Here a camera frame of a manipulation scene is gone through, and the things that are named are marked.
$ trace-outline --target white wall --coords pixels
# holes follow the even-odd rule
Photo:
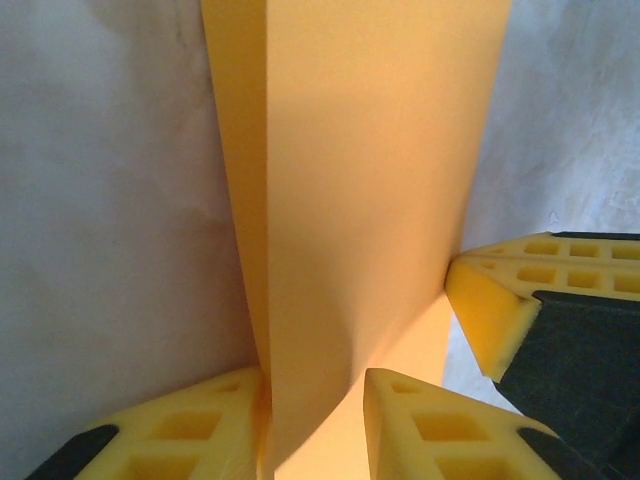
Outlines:
[[[0,477],[254,363],[197,1],[0,0]]]

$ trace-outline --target square cutout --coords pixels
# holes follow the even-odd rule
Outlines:
[[[230,383],[213,389],[213,393],[233,393],[240,390],[240,382]]]
[[[126,480],[188,480],[198,463],[197,455],[137,454],[119,478]]]
[[[468,442],[488,440],[488,435],[473,418],[457,413],[413,415],[420,436],[426,442]]]
[[[597,288],[600,286],[600,274],[598,272],[570,270],[567,276],[567,285],[578,288]]]
[[[151,434],[155,440],[208,440],[220,421],[216,412],[176,412],[167,415]]]
[[[588,243],[574,243],[569,247],[569,255],[572,257],[597,257],[598,246]]]
[[[611,248],[611,258],[617,260],[640,260],[640,247],[621,246]]]
[[[524,247],[524,253],[531,255],[557,255],[560,246],[552,242],[531,242]]]
[[[522,480],[504,458],[443,457],[436,464],[445,480]]]
[[[396,393],[420,393],[420,390],[417,388],[412,387],[411,385],[405,385],[404,383],[395,382],[391,385],[391,388]]]
[[[532,283],[553,283],[556,271],[547,267],[523,267],[518,271],[518,279]]]
[[[613,288],[616,292],[640,293],[640,275],[616,275]]]

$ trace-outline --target black foam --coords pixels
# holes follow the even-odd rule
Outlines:
[[[533,428],[520,428],[518,435],[562,480],[606,480],[593,465],[559,438]]]
[[[640,414],[604,472],[611,480],[640,480]]]
[[[552,236],[559,238],[584,238],[589,240],[640,241],[640,233],[558,232],[552,233]]]
[[[115,425],[102,425],[80,433],[51,455],[26,480],[72,480],[118,434]]]
[[[539,291],[498,391],[604,467],[640,412],[640,302]]]

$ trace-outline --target black foam strip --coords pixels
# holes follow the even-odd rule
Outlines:
[[[640,412],[640,302],[534,297],[541,309],[496,388],[601,468]]]
[[[72,480],[118,434],[115,425],[80,433],[51,455],[26,480]]]
[[[533,428],[520,428],[518,435],[562,480],[606,480],[593,465],[559,438]]]
[[[640,241],[640,233],[558,232],[553,233],[552,236],[560,238],[584,238],[589,240]]]

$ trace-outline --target yellow panel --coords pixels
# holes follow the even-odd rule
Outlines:
[[[120,432],[79,480],[257,478],[262,374],[238,370],[116,413]]]
[[[367,371],[372,480],[560,480],[517,434],[544,425],[390,370]]]
[[[277,464],[440,293],[508,12],[508,0],[269,0]]]
[[[266,3],[202,0],[201,6],[249,312],[269,375]]]

